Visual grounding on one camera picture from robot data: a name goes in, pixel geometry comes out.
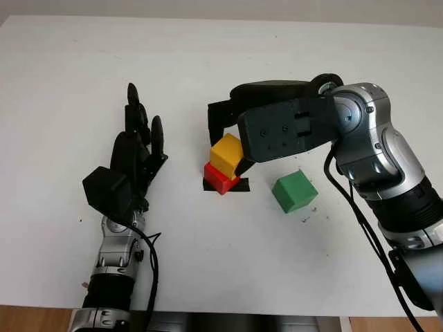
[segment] robotic arm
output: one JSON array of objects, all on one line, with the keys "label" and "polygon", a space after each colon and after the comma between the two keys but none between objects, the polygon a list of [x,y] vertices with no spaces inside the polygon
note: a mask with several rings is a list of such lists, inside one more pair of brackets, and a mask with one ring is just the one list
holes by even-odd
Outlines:
[{"label": "robotic arm", "polygon": [[154,241],[160,233],[144,234],[143,214],[149,208],[147,189],[168,156],[163,153],[160,118],[155,116],[149,129],[145,107],[131,83],[127,98],[125,131],[115,140],[110,168],[98,167],[83,180],[89,205],[103,214],[103,241],[83,306],[71,318],[70,332],[129,331],[132,290],[144,258],[141,239],[150,249],[153,272],[142,330],[146,330],[154,309],[159,278]]},{"label": "robotic arm", "polygon": [[392,126],[382,88],[343,85],[335,74],[310,82],[243,84],[231,91],[230,100],[209,105],[211,144],[235,123],[244,151],[237,175],[255,162],[333,142],[339,174],[371,207],[392,247],[392,284],[402,286],[416,306],[443,316],[443,202]]}]

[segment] table surface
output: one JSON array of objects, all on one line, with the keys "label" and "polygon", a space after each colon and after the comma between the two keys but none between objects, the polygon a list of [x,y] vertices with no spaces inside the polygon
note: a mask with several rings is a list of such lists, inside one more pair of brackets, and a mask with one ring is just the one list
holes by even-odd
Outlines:
[{"label": "table surface", "polygon": [[[10,17],[0,27],[0,303],[81,305],[102,236],[81,181],[108,166],[133,82],[148,116],[161,116],[170,156],[147,194],[146,232],[163,233],[157,310],[403,315],[351,209],[323,175],[327,145],[256,165],[245,174],[249,193],[202,190],[206,105],[258,80],[334,72],[345,83],[377,83],[390,96],[394,125],[443,192],[435,151],[441,54],[437,28]],[[271,186],[297,169],[319,195],[286,215]],[[145,307],[150,278],[143,264],[133,308]]]}]

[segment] red cube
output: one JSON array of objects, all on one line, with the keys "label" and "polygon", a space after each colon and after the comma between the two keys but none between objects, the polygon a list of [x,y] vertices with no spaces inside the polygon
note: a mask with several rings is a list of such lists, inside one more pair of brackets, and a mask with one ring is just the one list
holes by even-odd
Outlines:
[{"label": "red cube", "polygon": [[230,188],[234,187],[240,181],[240,177],[237,176],[233,180],[229,179],[226,175],[221,173],[218,169],[213,167],[210,163],[205,165],[204,178],[207,180],[219,194],[223,195]]}]

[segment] yellow cube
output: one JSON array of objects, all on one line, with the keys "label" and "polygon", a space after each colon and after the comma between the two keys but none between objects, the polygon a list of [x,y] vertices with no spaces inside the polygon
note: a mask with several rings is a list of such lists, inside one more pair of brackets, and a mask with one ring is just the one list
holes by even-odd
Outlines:
[{"label": "yellow cube", "polygon": [[210,150],[210,164],[231,180],[235,178],[235,168],[242,158],[242,143],[230,133],[227,133]]}]

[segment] black cable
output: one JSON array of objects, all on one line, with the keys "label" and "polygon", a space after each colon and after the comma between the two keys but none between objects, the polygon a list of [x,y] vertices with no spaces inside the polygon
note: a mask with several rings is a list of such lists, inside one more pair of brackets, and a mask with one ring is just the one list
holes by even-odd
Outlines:
[{"label": "black cable", "polygon": [[408,304],[406,303],[406,300],[404,299],[403,294],[401,294],[399,284],[398,284],[397,279],[395,277],[395,273],[392,270],[392,267],[389,263],[389,260],[386,256],[386,253],[385,253],[383,247],[381,246],[380,240],[376,236],[374,230],[372,229],[371,225],[369,224],[368,220],[365,218],[365,216],[362,213],[362,211],[360,210],[360,208],[354,202],[354,199],[346,192],[346,190],[340,185],[340,183],[338,183],[337,180],[331,175],[331,172],[329,170],[329,166],[331,165],[332,158],[334,157],[335,151],[336,151],[339,144],[340,144],[340,140],[332,145],[332,148],[329,151],[329,153],[327,154],[327,157],[325,159],[325,164],[323,165],[323,171],[324,171],[327,179],[332,183],[332,185],[343,195],[343,197],[346,199],[346,201],[350,204],[352,210],[355,213],[355,217],[357,218],[357,221],[359,222],[359,225],[362,227],[366,237],[368,238],[368,241],[370,242],[370,244],[372,246],[372,249],[374,249],[376,255],[378,256],[381,263],[383,264],[383,267],[386,270],[386,274],[388,275],[390,283],[392,284],[392,287],[394,288],[395,295],[397,296],[404,312],[408,316],[410,323],[414,326],[414,328],[417,332],[424,332],[422,327],[420,326],[419,322],[414,317],[413,313],[410,311]]},{"label": "black cable", "polygon": [[146,312],[145,312],[145,320],[143,322],[143,330],[142,331],[146,331],[147,327],[151,321],[152,313],[154,311],[155,298],[157,295],[157,287],[159,284],[159,259],[157,257],[157,252],[155,251],[154,244],[150,240],[150,237],[156,237],[155,240],[157,240],[161,233],[157,233],[157,234],[154,234],[150,237],[147,237],[144,232],[142,232],[141,230],[139,230],[137,227],[133,226],[130,223],[128,223],[128,224],[119,223],[119,224],[123,225],[125,227],[128,227],[130,230],[137,233],[140,236],[140,238],[142,238],[143,241],[146,242],[147,246],[150,249],[151,268],[152,268],[153,275],[152,275],[152,285],[151,285],[150,297],[147,302],[147,308],[146,308]]},{"label": "black cable", "polygon": [[[157,239],[160,237],[160,235],[161,235],[161,233],[156,233],[156,234],[153,234],[153,235],[148,236],[147,238],[148,238],[148,239],[152,239],[152,238],[154,238],[154,239],[152,240],[152,245],[154,245],[154,244],[155,244],[155,241],[157,241]],[[150,263],[151,263],[151,268],[154,268],[154,263],[152,262],[152,252],[150,253]]]},{"label": "black cable", "polygon": [[351,196],[352,201],[354,201],[354,187],[352,187],[351,180],[349,180],[349,195]]}]

